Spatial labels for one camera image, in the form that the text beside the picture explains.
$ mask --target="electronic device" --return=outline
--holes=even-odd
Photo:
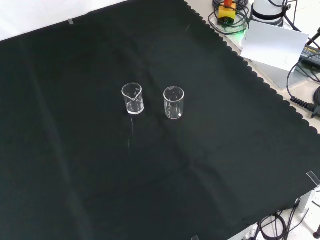
[[[224,0],[224,6],[219,5],[218,10],[218,19],[220,22],[218,23],[224,23],[225,25],[233,24],[236,19],[236,3],[232,0]]]
[[[320,69],[320,55],[316,55],[316,54],[320,54],[320,49],[317,49],[317,48],[309,46],[309,45],[305,45],[300,59],[310,57],[310,58],[307,58],[306,60],[304,60],[303,63],[307,64],[311,67],[315,67],[317,69]]]

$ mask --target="clear glass cup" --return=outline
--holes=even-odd
[[[122,88],[122,95],[129,114],[137,115],[143,112],[145,105],[142,97],[142,87],[138,83],[126,84]]]
[[[168,87],[164,93],[164,111],[169,119],[179,119],[184,114],[185,92],[177,86]]]

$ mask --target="white background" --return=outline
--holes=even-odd
[[[125,0],[0,0],[0,41]]]

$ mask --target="white card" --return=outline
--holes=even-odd
[[[309,35],[257,21],[242,40],[241,57],[290,71],[299,61]]]

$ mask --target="black cloth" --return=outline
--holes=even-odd
[[[315,187],[316,131],[185,2],[73,21],[0,42],[0,239],[226,240]]]

